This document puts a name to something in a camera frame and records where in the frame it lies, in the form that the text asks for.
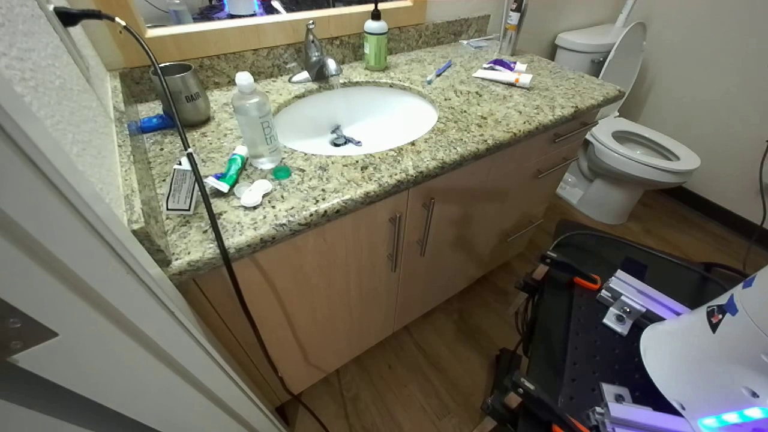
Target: cup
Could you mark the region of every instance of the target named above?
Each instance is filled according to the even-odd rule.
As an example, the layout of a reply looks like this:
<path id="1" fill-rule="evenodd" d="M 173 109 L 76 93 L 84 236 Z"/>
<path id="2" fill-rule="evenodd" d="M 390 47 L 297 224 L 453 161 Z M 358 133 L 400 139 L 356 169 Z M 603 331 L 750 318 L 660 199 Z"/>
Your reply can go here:
<path id="1" fill-rule="evenodd" d="M 203 126 L 210 119 L 210 101 L 208 101 L 206 91 L 202 90 L 202 85 L 196 81 L 196 78 L 192 72 L 192 65 L 188 65 L 188 62 L 164 62 L 164 65 L 158 65 L 158 71 L 167 81 L 171 98 L 173 98 L 176 110 L 178 110 L 178 121 L 184 128 Z M 164 114 L 171 119 L 171 105 L 167 105 L 167 101 L 164 97 L 161 80 L 156 78 L 154 71 L 152 71 L 149 78 L 152 78 L 154 91 L 164 101 Z"/>

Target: cabinet handle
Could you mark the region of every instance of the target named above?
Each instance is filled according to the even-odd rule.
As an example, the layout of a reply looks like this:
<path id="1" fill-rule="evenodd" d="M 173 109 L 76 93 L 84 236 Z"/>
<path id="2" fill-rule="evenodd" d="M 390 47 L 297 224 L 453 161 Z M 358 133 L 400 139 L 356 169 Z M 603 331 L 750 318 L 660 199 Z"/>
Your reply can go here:
<path id="1" fill-rule="evenodd" d="M 554 133 L 551 135 L 551 145 L 558 145 L 558 143 L 563 143 L 563 139 L 568 139 L 568 138 L 573 138 L 573 135 L 580 135 L 582 129 L 591 129 L 596 123 L 587 123 L 587 121 L 580 121 L 573 129 L 568 129 L 568 133 Z"/>
<path id="2" fill-rule="evenodd" d="M 431 239 L 435 198 L 426 198 L 426 199 L 422 203 L 422 210 L 425 210 L 425 227 L 422 227 L 422 239 L 418 241 L 418 252 L 420 252 L 420 257 L 426 255 L 429 239 Z"/>
<path id="3" fill-rule="evenodd" d="M 554 164 L 554 167 L 537 169 L 536 175 L 532 175 L 532 181 L 550 179 L 550 175 L 558 173 L 563 167 L 572 167 L 572 158 L 561 158 L 561 161 Z"/>
<path id="4" fill-rule="evenodd" d="M 399 272 L 400 264 L 400 233 L 404 233 L 404 215 L 394 215 L 388 219 L 390 242 L 388 242 L 388 270 Z"/>

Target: black cable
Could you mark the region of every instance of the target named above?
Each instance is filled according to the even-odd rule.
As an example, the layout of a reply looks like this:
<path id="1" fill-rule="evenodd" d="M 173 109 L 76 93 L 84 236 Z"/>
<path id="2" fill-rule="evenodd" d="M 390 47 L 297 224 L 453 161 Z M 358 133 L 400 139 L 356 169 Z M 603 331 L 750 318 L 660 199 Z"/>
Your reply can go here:
<path id="1" fill-rule="evenodd" d="M 158 61 L 156 61 L 154 53 L 152 53 L 152 48 L 149 48 L 149 47 L 144 43 L 144 38 L 137 37 L 119 18 L 104 14 L 101 9 L 53 8 L 53 12 L 60 18 L 60 23 L 62 23 L 64 27 L 76 27 L 81 20 L 106 20 L 106 23 L 113 23 L 113 25 L 117 25 L 119 29 L 124 29 L 124 32 L 137 42 L 137 47 L 144 51 L 147 61 L 152 62 L 154 74 L 156 74 L 158 81 L 161 81 L 164 97 L 166 97 L 166 101 L 167 101 L 167 109 L 171 109 L 171 119 L 173 119 L 178 139 L 183 143 L 183 151 L 184 151 L 184 157 L 188 157 L 188 161 L 190 161 L 192 179 L 194 179 L 194 185 L 196 185 L 196 189 L 200 189 L 203 211 L 206 211 L 206 217 L 208 217 L 210 233 L 214 233 L 214 241 L 216 241 L 216 247 L 219 247 L 219 255 L 221 255 L 226 277 L 227 277 L 227 281 L 231 281 L 231 285 L 232 285 L 232 291 L 234 291 L 238 305 L 240 305 L 240 311 L 244 313 L 244 320 L 246 320 L 250 329 L 254 331 L 256 343 L 258 343 L 258 348 L 264 351 L 264 357 L 266 357 L 268 368 L 273 371 L 273 374 L 279 378 L 284 391 L 286 391 L 293 402 L 297 402 L 297 404 L 316 421 L 316 425 L 318 425 L 324 432 L 329 432 L 327 423 L 324 423 L 294 391 L 287 389 L 284 374 L 279 373 L 279 368 L 276 368 L 276 363 L 273 363 L 273 357 L 272 357 L 272 354 L 268 354 L 268 348 L 266 348 L 266 343 L 264 343 L 264 339 L 262 339 L 262 331 L 258 331 L 258 327 L 256 327 L 256 320 L 254 320 L 252 311 L 250 311 L 246 302 L 244 302 L 244 296 L 242 296 L 242 288 L 240 288 L 240 279 L 238 279 L 238 275 L 234 275 L 231 252 L 226 251 L 226 241 L 224 241 L 224 236 L 221 236 L 221 227 L 219 227 L 219 221 L 216 221 L 216 215 L 214 215 L 214 205 L 210 205 L 206 182 L 203 182 L 203 179 L 202 179 L 202 173 L 200 173 L 200 167 L 196 167 L 196 157 L 194 157 L 194 151 L 192 151 L 192 146 L 190 146 L 188 133 L 184 133 L 184 128 L 183 128 L 183 123 L 180 123 L 180 119 L 178 119 L 178 109 L 176 109 L 173 97 L 171 97 L 171 86 L 167 86 L 167 81 L 166 81 L 166 78 L 164 78 L 164 72 L 161 72 L 161 67 L 158 67 Z"/>
<path id="2" fill-rule="evenodd" d="M 762 157 L 761 157 L 761 171 L 758 171 L 758 189 L 761 189 L 761 224 L 754 228 L 748 242 L 747 242 L 747 252 L 744 252 L 744 259 L 742 259 L 742 270 L 748 275 L 748 255 L 754 251 L 754 245 L 758 242 L 762 228 L 765 228 L 765 217 L 768 217 L 768 210 L 765 210 L 765 158 L 768 158 L 768 143 L 765 143 L 765 149 L 762 149 Z"/>

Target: laminate floor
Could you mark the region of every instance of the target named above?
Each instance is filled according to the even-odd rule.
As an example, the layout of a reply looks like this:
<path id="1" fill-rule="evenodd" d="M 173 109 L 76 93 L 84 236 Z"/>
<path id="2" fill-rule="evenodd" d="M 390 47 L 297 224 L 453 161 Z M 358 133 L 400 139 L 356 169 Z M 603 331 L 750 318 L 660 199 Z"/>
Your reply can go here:
<path id="1" fill-rule="evenodd" d="M 516 343 L 514 311 L 521 301 L 516 285 L 536 266 L 551 242 L 554 227 L 563 219 L 678 257 L 737 270 L 747 251 L 744 239 L 662 192 L 647 192 L 624 227 L 600 227 L 554 199 L 531 245 L 516 259 L 314 384 L 303 399 L 332 432 L 473 429 L 482 419 L 480 402 L 489 389 L 489 366 L 500 348 Z M 768 264 L 768 252 L 754 251 L 748 272 L 762 264 Z M 318 427 L 300 411 L 294 429 Z"/>

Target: plastic bottle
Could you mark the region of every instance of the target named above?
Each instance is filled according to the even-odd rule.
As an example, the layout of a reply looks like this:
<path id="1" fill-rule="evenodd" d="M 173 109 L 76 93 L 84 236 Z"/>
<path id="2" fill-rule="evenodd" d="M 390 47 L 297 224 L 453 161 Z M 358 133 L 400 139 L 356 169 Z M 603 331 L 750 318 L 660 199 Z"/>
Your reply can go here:
<path id="1" fill-rule="evenodd" d="M 364 32 L 364 71 L 387 71 L 388 25 L 381 20 L 380 0 L 375 0 L 375 12 L 364 23 L 362 32 Z"/>
<path id="2" fill-rule="evenodd" d="M 256 90 L 256 81 L 250 72 L 238 72 L 234 85 L 238 91 L 232 97 L 232 109 L 242 145 L 246 146 L 252 167 L 272 171 L 281 164 L 281 143 L 273 129 L 266 97 Z"/>
<path id="3" fill-rule="evenodd" d="M 516 55 L 519 47 L 519 32 L 521 32 L 521 6 L 524 0 L 509 0 L 506 2 L 506 18 L 504 18 L 504 32 L 500 43 L 500 55 Z"/>

